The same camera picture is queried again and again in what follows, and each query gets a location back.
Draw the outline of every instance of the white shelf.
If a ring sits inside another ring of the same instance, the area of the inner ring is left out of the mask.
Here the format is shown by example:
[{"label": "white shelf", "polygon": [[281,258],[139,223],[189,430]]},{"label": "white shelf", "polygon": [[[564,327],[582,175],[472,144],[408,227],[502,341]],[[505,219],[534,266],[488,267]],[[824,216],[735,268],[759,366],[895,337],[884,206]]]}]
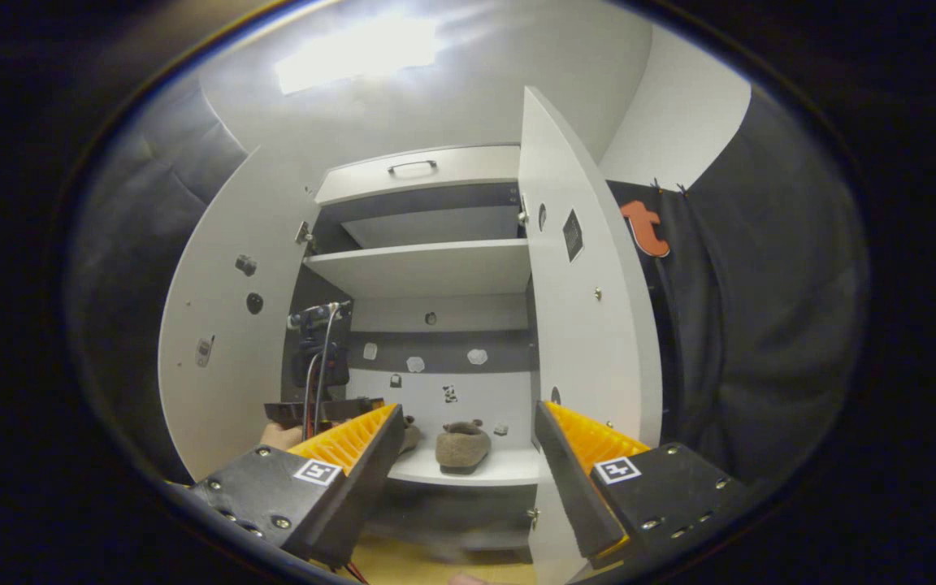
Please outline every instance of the white shelf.
[{"label": "white shelf", "polygon": [[524,293],[530,280],[526,240],[394,245],[304,263],[353,299],[509,295]]},{"label": "white shelf", "polygon": [[[500,437],[491,437],[494,442]],[[501,485],[532,485],[540,474],[542,455],[535,448],[508,448],[491,451],[471,475],[445,474],[439,471],[434,448],[419,445],[400,455],[389,471],[394,480],[460,485],[468,488],[493,488]]]}]

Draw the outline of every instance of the gray slipper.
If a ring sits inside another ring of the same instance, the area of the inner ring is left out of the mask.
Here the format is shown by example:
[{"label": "gray slipper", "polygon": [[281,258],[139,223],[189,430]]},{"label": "gray slipper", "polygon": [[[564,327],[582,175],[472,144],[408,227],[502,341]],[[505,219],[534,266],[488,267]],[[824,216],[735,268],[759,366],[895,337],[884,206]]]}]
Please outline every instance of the gray slipper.
[{"label": "gray slipper", "polygon": [[404,442],[400,445],[400,455],[416,448],[421,440],[421,429],[414,426],[413,416],[404,417]]},{"label": "gray slipper", "polygon": [[452,422],[435,438],[435,461],[445,474],[468,475],[490,453],[490,436],[479,429],[482,421]]}]

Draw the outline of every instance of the human hand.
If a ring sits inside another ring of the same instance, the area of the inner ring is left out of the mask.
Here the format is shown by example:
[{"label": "human hand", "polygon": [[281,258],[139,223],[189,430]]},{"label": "human hand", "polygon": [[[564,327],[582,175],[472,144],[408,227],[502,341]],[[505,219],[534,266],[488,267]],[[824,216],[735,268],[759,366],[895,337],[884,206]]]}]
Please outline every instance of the human hand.
[{"label": "human hand", "polygon": [[285,431],[284,427],[280,426],[278,422],[270,422],[262,430],[262,438],[259,442],[260,444],[270,445],[274,449],[287,451],[294,445],[300,444],[301,426],[292,427]]}]

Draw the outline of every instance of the open cabinet door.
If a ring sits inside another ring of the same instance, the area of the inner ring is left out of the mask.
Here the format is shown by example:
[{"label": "open cabinet door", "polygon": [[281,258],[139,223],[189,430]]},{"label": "open cabinet door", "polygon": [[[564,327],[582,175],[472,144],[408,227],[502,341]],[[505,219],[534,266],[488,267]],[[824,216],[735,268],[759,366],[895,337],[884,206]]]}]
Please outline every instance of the open cabinet door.
[{"label": "open cabinet door", "polygon": [[[267,422],[262,404],[280,398],[287,314],[306,251],[298,227],[312,227],[319,207],[291,163],[270,154],[256,149],[208,206],[161,319],[161,405],[194,481],[256,445]],[[236,265],[241,255],[255,262],[250,276]]]},{"label": "open cabinet door", "polygon": [[[534,279],[541,400],[655,447],[662,374],[657,327],[634,241],[598,166],[539,90],[525,89],[519,190]],[[536,582],[586,565],[547,462],[530,535]]]}]

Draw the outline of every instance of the black square sticker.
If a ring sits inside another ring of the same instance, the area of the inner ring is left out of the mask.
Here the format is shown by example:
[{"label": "black square sticker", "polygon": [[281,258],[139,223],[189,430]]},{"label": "black square sticker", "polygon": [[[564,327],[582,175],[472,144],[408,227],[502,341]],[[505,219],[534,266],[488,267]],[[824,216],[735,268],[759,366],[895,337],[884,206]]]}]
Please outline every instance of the black square sticker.
[{"label": "black square sticker", "polygon": [[573,262],[583,249],[583,231],[576,219],[576,210],[569,210],[569,218],[561,226],[561,235],[565,237],[565,251],[569,252],[569,262]]},{"label": "black square sticker", "polygon": [[595,463],[595,469],[598,470],[598,475],[601,475],[602,481],[605,481],[605,485],[633,479],[642,474],[626,457]]},{"label": "black square sticker", "polygon": [[337,478],[340,473],[341,467],[339,466],[332,466],[331,463],[310,459],[305,462],[305,465],[302,466],[300,470],[294,473],[294,478],[309,483],[315,483],[316,485],[327,486],[331,485],[331,482],[335,481],[335,478]]}]

